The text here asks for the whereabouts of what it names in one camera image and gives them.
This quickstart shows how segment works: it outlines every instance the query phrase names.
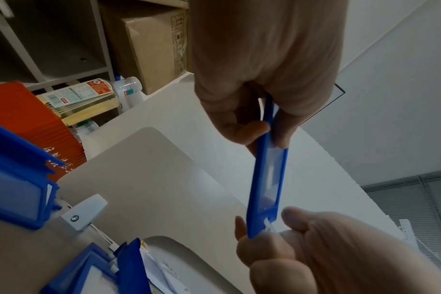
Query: white clip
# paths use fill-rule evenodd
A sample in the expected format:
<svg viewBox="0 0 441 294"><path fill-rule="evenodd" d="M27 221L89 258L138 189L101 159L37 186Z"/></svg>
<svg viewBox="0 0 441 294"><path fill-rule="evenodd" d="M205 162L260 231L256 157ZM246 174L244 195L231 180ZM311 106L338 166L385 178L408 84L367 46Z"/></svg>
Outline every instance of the white clip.
<svg viewBox="0 0 441 294"><path fill-rule="evenodd" d="M99 194L87 198L61 215L75 231L83 231L103 211L108 202Z"/></svg>

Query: white wall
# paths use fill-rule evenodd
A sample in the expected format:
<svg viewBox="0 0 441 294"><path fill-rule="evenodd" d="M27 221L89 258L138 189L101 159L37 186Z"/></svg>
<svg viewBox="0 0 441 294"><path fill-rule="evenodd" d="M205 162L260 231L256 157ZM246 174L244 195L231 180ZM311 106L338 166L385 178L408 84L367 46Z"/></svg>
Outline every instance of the white wall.
<svg viewBox="0 0 441 294"><path fill-rule="evenodd" d="M360 185L441 170L441 0L342 70L346 94L304 126Z"/></svg>

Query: plastic bottle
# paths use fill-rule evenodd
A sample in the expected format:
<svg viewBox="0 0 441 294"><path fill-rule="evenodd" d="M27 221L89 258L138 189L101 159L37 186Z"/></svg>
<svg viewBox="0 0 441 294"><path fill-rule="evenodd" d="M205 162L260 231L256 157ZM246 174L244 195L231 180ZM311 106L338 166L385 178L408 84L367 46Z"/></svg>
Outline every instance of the plastic bottle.
<svg viewBox="0 0 441 294"><path fill-rule="evenodd" d="M115 81L112 83L112 87L114 88L114 92L117 94L117 98L121 104L119 111L122 112L126 112L130 109L126 97L143 89L142 84L136 77L128 77L126 79Z"/></svg>

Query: window blind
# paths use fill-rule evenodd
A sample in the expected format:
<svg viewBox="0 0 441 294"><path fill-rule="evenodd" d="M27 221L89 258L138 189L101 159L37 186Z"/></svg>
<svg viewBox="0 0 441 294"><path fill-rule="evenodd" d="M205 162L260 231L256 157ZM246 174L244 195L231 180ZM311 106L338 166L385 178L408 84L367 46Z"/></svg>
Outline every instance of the window blind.
<svg viewBox="0 0 441 294"><path fill-rule="evenodd" d="M441 177L364 190L395 224L408 219L416 237L433 252L441 252Z"/></svg>

